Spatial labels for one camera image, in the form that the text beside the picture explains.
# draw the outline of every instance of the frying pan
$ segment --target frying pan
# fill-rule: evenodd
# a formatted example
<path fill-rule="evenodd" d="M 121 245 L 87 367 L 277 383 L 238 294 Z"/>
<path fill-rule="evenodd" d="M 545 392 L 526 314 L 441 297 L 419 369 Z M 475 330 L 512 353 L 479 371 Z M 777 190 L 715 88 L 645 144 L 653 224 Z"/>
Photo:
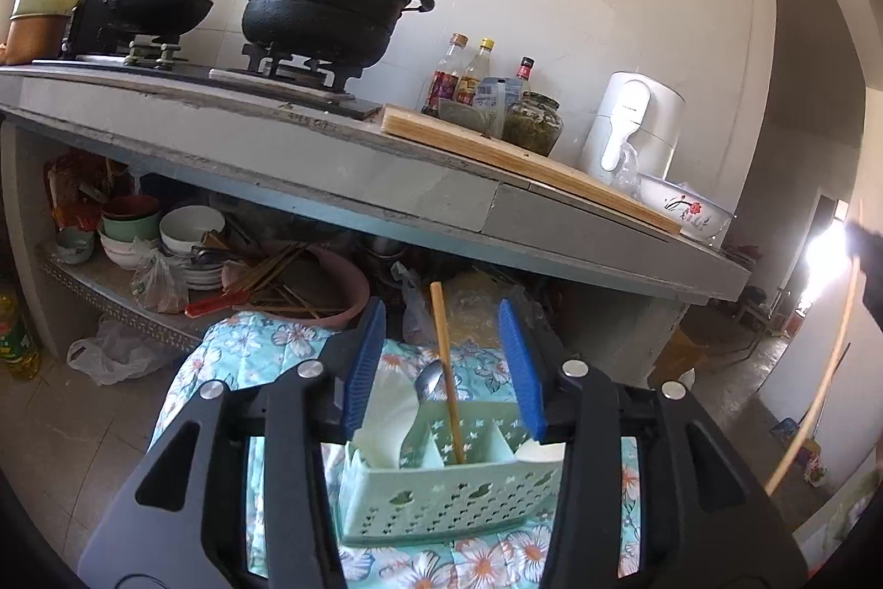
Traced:
<path fill-rule="evenodd" d="M 214 5 L 211 0 L 103 0 L 110 27 L 173 40 L 193 30 Z"/>

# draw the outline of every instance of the floral fabric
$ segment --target floral fabric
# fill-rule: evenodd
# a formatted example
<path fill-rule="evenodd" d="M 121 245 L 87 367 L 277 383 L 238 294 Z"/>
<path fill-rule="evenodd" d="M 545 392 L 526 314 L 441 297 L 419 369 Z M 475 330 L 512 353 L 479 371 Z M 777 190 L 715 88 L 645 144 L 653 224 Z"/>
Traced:
<path fill-rule="evenodd" d="M 203 382 L 224 380 L 231 389 L 272 382 L 296 364 L 319 355 L 330 336 L 328 330 L 276 320 L 257 312 L 240 312 L 218 323 L 209 329 L 202 345 L 175 376 L 153 431 L 153 442 Z M 381 362 L 416 378 L 436 357 L 431 349 L 387 340 Z M 453 348 L 451 359 L 460 400 L 515 402 L 502 351 L 465 345 Z M 625 576 L 639 568 L 640 480 L 637 443 L 624 437 L 621 447 L 620 576 Z M 322 454 L 334 507 L 340 489 L 343 448 L 324 445 Z M 246 475 L 246 549 L 249 570 L 266 577 L 263 460 L 264 439 L 255 438 L 249 447 Z M 533 589 L 540 582 L 552 538 L 555 503 L 548 504 L 517 530 L 435 545 L 339 546 L 343 573 L 352 589 Z"/>

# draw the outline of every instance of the black pot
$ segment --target black pot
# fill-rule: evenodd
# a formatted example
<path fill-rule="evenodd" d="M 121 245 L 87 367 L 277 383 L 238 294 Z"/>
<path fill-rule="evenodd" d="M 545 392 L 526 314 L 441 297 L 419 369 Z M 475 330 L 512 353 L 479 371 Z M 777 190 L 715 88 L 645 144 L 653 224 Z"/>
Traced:
<path fill-rule="evenodd" d="M 209 14 L 211 0 L 102 0 L 109 26 L 126 33 L 176 39 L 195 29 Z"/>
<path fill-rule="evenodd" d="M 433 8 L 434 0 L 248 0 L 242 32 L 273 52 L 367 68 L 385 54 L 403 12 Z"/>

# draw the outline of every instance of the green bowl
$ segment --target green bowl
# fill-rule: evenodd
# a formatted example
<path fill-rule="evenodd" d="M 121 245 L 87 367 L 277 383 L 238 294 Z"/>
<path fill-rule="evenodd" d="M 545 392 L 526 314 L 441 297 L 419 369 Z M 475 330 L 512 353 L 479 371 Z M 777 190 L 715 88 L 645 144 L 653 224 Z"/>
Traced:
<path fill-rule="evenodd" d="M 160 214 L 154 213 L 147 218 L 138 220 L 103 219 L 104 234 L 111 240 L 132 242 L 136 237 L 140 240 L 156 240 L 160 236 Z"/>

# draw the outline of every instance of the jar lid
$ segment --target jar lid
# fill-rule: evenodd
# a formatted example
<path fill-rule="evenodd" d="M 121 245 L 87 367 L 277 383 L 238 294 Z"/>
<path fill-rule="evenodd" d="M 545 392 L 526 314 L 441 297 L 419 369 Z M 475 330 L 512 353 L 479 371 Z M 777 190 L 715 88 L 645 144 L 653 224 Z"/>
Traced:
<path fill-rule="evenodd" d="M 561 104 L 558 103 L 558 101 L 556 101 L 554 98 L 544 96 L 542 93 L 534 93 L 533 91 L 528 91 L 527 93 L 524 93 L 524 98 L 532 100 L 534 103 L 539 103 L 540 105 L 550 105 L 556 111 L 561 107 Z"/>

